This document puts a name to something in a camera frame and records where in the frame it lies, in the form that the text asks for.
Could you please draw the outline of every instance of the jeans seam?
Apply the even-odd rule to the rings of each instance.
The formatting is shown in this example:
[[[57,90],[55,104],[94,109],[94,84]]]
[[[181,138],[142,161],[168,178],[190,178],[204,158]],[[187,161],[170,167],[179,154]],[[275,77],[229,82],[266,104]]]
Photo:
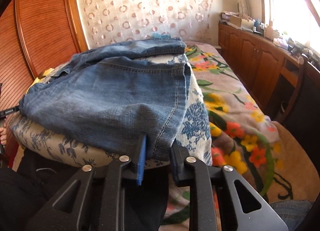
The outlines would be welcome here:
[[[157,138],[156,145],[155,145],[155,149],[154,149],[154,152],[153,152],[153,157],[156,156],[156,150],[157,150],[157,146],[158,146],[159,140],[160,140],[162,134],[164,133],[164,130],[165,130],[165,128],[167,127],[167,124],[169,123],[170,119],[172,118],[174,112],[176,111],[176,109],[177,109],[177,107],[178,107],[178,99],[179,99],[179,79],[177,78],[177,101],[176,101],[176,105],[175,105],[174,109],[172,110],[172,113],[171,113],[171,115],[169,116],[168,121],[164,124],[164,127],[163,127],[160,135],[159,135],[158,138]]]
[[[175,73],[179,72],[179,68],[177,71],[176,67],[173,67],[171,69],[139,69],[139,68],[132,68],[130,66],[124,66],[124,65],[119,65],[119,64],[114,64],[114,63],[100,63],[102,66],[106,67],[112,67],[115,69],[120,69],[120,70],[126,70],[130,72],[135,72],[135,73],[146,73],[146,74],[153,74],[153,73]]]

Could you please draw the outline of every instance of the denim pant leg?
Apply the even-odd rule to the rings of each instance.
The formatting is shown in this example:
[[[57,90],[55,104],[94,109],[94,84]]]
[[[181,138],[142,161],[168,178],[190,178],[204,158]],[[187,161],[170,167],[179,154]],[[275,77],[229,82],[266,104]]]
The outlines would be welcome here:
[[[308,214],[312,203],[308,200],[285,200],[270,206],[286,223],[289,231],[294,231]]]

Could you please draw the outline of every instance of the silver screw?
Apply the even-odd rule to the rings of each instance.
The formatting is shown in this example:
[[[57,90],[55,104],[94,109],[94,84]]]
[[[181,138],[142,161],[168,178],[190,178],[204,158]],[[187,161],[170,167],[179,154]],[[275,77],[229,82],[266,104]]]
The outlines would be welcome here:
[[[225,165],[223,167],[223,169],[226,171],[226,172],[232,172],[233,171],[233,167],[231,165]]]
[[[130,157],[127,156],[127,155],[122,155],[122,156],[119,157],[119,160],[120,160],[121,162],[127,162],[127,161],[130,160]]]
[[[189,163],[195,163],[196,160],[197,160],[197,159],[194,158],[193,156],[189,156],[189,157],[186,158],[186,161],[189,162]]]
[[[89,164],[84,165],[84,166],[82,166],[82,170],[83,170],[84,172],[89,172],[89,171],[92,170],[92,166],[89,165]]]

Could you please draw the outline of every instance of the bottle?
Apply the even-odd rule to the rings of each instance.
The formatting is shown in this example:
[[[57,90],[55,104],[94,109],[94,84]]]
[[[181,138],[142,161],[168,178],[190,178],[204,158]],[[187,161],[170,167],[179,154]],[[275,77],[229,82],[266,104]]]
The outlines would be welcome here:
[[[265,37],[273,40],[273,21],[269,21],[269,25],[265,28]]]

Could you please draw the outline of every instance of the cabinet door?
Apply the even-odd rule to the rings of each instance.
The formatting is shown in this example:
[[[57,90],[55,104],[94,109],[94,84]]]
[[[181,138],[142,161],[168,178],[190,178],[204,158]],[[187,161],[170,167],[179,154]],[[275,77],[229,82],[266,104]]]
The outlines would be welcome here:
[[[253,98],[258,100],[263,110],[276,86],[284,56],[277,47],[260,42],[258,50],[259,66],[252,88]]]
[[[221,47],[222,54],[224,58],[228,53],[226,48],[226,37],[227,37],[227,27],[225,25],[219,24],[219,35],[218,35],[218,45]]]
[[[258,40],[246,34],[242,34],[240,40],[240,59],[238,61],[238,76],[244,83],[247,91],[252,90],[258,68]]]
[[[228,54],[226,55],[226,62],[234,73],[238,73],[238,60],[240,57],[240,35],[236,29],[231,29],[227,34]]]

